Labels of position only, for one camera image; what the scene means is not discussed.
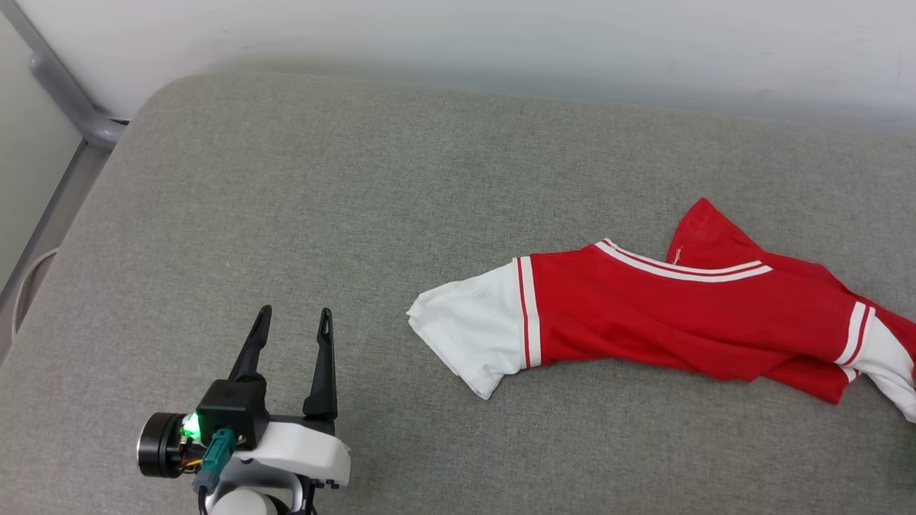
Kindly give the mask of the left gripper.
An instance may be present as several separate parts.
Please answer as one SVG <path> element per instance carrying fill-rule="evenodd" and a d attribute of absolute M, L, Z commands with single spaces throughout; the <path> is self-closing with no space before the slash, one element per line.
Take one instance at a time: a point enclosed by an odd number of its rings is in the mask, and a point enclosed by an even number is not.
<path fill-rule="evenodd" d="M 260 352 L 268 342 L 272 307 L 264 305 L 229 374 L 235 383 L 265 382 L 258 372 Z M 333 344 L 333 312 L 323 308 L 316 336 L 318 355 L 310 393 L 302 404 L 311 423 L 333 423 L 338 416 Z M 317 488 L 347 486 L 351 476 L 349 447 L 339 438 L 307 427 L 295 417 L 279 418 L 266 427 L 259 446 L 237 447 L 225 460 L 219 476 L 203 470 L 206 447 L 197 414 L 155 413 L 137 441 L 137 465 L 142 475 L 170 477 L 193 475 L 209 489 L 246 486 L 298 488 L 300 479 Z"/>

